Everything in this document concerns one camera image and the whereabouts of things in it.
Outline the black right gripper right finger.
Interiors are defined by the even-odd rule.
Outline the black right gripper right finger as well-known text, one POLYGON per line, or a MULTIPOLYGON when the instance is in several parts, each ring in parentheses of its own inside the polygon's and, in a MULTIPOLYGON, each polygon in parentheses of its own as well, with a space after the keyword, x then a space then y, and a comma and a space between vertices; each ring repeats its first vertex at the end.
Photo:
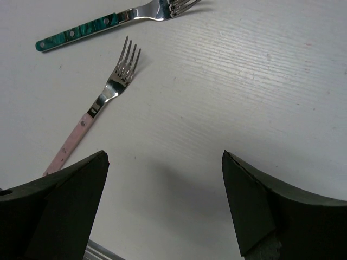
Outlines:
POLYGON ((297 188, 228 151, 222 173, 244 259, 346 259, 346 201, 297 188))

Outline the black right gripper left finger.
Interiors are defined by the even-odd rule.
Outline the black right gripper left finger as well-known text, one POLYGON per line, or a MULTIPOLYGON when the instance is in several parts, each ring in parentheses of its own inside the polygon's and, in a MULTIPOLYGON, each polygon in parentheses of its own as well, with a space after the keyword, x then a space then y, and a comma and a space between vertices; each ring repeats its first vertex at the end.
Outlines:
POLYGON ((83 259, 109 165, 98 151, 1 190, 1 259, 83 259))

